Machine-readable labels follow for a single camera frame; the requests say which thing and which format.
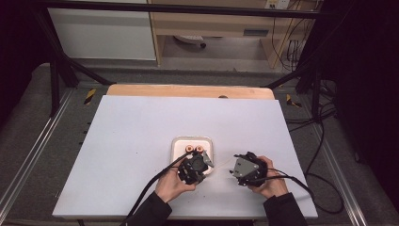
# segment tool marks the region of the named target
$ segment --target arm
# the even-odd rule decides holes
[[[274,167],[270,159],[264,156],[260,156],[259,158],[263,160],[270,169],[267,171],[267,177],[279,176],[277,171],[271,170]],[[288,193],[288,188],[284,179],[273,179],[266,181],[259,187],[249,186],[248,188],[267,198],[267,201],[263,203],[263,207],[270,226],[308,225],[296,203],[294,195]]]
[[[177,167],[182,162],[183,159],[158,180],[155,191],[120,226],[159,226],[167,220],[172,213],[168,202],[196,189],[196,185],[186,185],[180,180]]]

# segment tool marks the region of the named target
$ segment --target person's right hand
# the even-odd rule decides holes
[[[271,170],[274,168],[272,160],[266,158],[265,156],[259,156],[258,158],[267,164],[267,168],[269,169],[266,174],[267,177],[279,176],[277,171]],[[267,180],[259,187],[248,186],[248,188],[255,193],[265,196],[267,199],[273,196],[278,197],[288,193],[287,185],[285,184],[283,178]]]

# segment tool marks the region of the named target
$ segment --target wall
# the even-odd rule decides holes
[[[147,3],[145,0],[96,1]],[[70,57],[155,60],[147,12],[62,8],[49,8],[49,11],[62,47]]]

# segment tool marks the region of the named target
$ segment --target wooden desk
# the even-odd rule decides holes
[[[231,98],[195,98],[220,95]],[[203,136],[214,144],[214,171],[196,191],[170,202],[169,218],[266,218],[264,199],[238,186],[229,170],[235,154],[253,151],[269,156],[279,170],[306,184],[279,102],[273,99],[270,89],[258,88],[111,86],[53,215],[124,218],[148,180],[169,163],[171,141],[178,136]],[[309,194],[292,181],[287,186],[304,216],[317,218]]]
[[[148,0],[153,4],[237,7],[237,8],[267,8],[265,0]],[[314,9],[314,1],[294,1],[290,3],[292,10]],[[263,18],[250,16],[202,15],[152,12],[152,36],[158,64],[162,63],[162,52],[165,36],[205,36],[205,37],[252,37],[261,39],[264,53],[270,68],[279,64],[278,56],[282,55],[286,43],[291,40],[305,40],[304,26],[297,26],[300,19],[291,18]],[[262,30],[268,32],[266,36],[245,36],[244,31]]]

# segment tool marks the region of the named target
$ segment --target gray floor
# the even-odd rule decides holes
[[[281,76],[276,70],[263,73],[262,65],[267,65],[265,57],[260,53],[259,43],[255,40],[243,40],[242,48],[239,40],[210,38],[205,50],[200,55],[197,46],[181,44],[174,39],[167,40],[165,61],[161,67],[145,67],[128,65],[117,69],[94,69],[100,75],[123,83],[155,83],[155,84],[192,84],[192,85],[223,85],[258,87],[268,84]],[[201,58],[203,65],[195,68],[195,59]],[[84,141],[84,131],[89,129],[88,122],[94,116],[101,96],[107,87],[98,87],[90,105],[83,105],[89,88],[90,79],[80,76],[84,86],[76,89],[72,99],[57,125],[52,137],[43,150],[36,167],[33,168],[20,195],[10,209],[5,225],[77,225],[74,221],[63,220],[51,216],[56,204],[56,195],[62,190],[75,157]],[[290,89],[295,81],[286,84],[285,89],[275,91],[280,100],[281,108],[287,119],[304,119],[307,114],[303,107],[287,105],[286,93],[299,101],[294,91]],[[0,193],[4,193],[24,162],[30,148],[33,146],[40,130],[48,120],[50,112],[50,85],[48,69],[43,67],[35,71],[33,80],[23,99],[13,110],[8,123],[0,131]],[[366,165],[354,161],[353,153],[340,126],[339,119],[330,118],[325,122],[326,136],[337,156],[348,183],[352,187],[359,206],[369,225],[399,225],[398,213],[377,183],[375,177]],[[318,140],[310,126],[291,133],[295,150],[302,169],[305,169],[314,154]],[[322,155],[316,159],[312,172],[332,181],[331,174]],[[336,194],[331,188],[320,181],[310,178],[309,185],[315,192],[316,202],[328,209],[339,206]],[[309,219],[312,225],[351,225],[347,213],[330,215],[318,211],[318,219]],[[88,225],[101,225],[100,222]],[[103,225],[118,225],[115,222],[103,222]]]

